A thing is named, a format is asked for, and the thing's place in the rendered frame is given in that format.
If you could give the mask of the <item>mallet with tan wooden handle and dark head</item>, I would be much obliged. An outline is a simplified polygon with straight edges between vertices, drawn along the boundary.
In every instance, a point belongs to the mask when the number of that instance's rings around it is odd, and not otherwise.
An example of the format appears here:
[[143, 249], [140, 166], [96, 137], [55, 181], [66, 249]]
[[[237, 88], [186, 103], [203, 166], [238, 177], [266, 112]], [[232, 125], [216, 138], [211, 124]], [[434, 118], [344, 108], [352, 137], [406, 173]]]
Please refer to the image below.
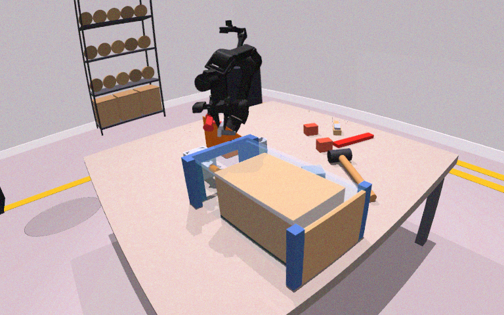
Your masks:
[[[348, 171], [349, 175], [354, 179], [354, 181], [359, 184], [364, 181], [361, 175], [355, 170], [354, 166], [350, 164], [349, 161], [352, 160], [352, 151], [350, 148], [346, 149], [334, 149], [328, 150], [327, 158], [329, 163], [341, 162], [341, 164]], [[373, 202], [377, 198], [376, 194], [371, 190], [369, 201]]]

